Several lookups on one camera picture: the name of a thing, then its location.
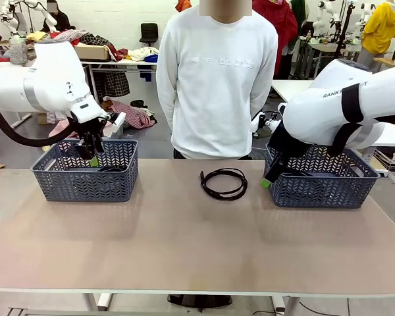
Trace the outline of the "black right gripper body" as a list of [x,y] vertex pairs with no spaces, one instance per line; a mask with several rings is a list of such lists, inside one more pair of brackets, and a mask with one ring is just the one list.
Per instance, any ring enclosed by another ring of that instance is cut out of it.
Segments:
[[305,155],[311,144],[302,142],[291,136],[283,124],[273,131],[268,146],[289,158],[298,158]]

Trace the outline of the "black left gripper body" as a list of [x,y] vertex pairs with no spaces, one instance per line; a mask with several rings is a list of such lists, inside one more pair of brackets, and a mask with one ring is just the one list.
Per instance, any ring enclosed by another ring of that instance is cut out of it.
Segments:
[[74,122],[74,131],[79,135],[80,141],[84,141],[91,147],[95,147],[93,143],[93,135],[100,132],[103,137],[104,128],[105,119],[103,118],[93,118],[92,120],[83,123]]

